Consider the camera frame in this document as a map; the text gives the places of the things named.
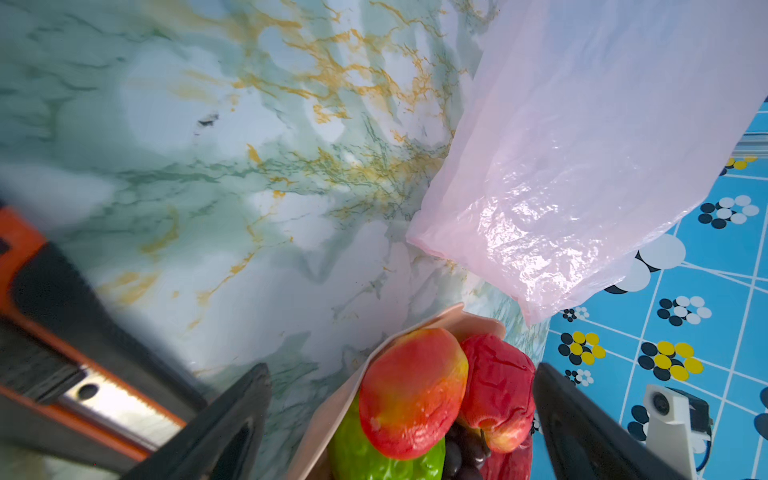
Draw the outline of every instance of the fruit bowl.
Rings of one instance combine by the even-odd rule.
[[[352,405],[355,395],[359,391],[362,378],[371,362],[381,356],[400,336],[418,329],[430,328],[448,330],[459,342],[470,336],[484,334],[491,334],[503,339],[506,334],[506,328],[501,322],[467,313],[464,311],[464,304],[457,303],[425,322],[390,336],[312,415],[299,448],[288,465],[286,480],[330,480],[333,478],[328,462],[328,444],[336,429],[339,428],[347,409]]]

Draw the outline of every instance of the camera lens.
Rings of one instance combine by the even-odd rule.
[[[670,402],[667,400],[667,397],[665,397],[663,393],[654,394],[653,401],[654,408],[661,415],[666,415],[670,412]]]

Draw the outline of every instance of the blue tiled backdrop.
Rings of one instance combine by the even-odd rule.
[[[766,131],[768,104],[748,133]],[[551,321],[544,361],[638,441],[649,383],[709,403],[711,455],[700,473],[707,480],[768,480],[768,446],[756,426],[768,413],[766,213],[768,158],[727,159],[704,204],[654,251],[640,251],[649,280],[644,272],[633,291],[621,289],[632,282],[619,283]],[[704,450],[694,445],[697,462]],[[554,479],[538,432],[534,453],[532,478]]]

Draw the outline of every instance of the plastic bag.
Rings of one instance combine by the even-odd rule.
[[[407,238],[528,325],[701,202],[768,92],[768,2],[508,0]]]

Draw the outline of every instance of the black and yellow dot pattern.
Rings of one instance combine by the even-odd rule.
[[[605,349],[599,345],[600,336],[597,333],[563,333],[560,335],[562,343],[558,346],[558,352],[567,356],[574,365],[594,365],[597,359],[605,358]]]
[[[641,350],[643,355],[637,358],[637,363],[653,370],[656,378],[664,382],[671,378],[685,382],[691,375],[704,371],[704,365],[694,358],[694,348],[687,343],[644,342]]]

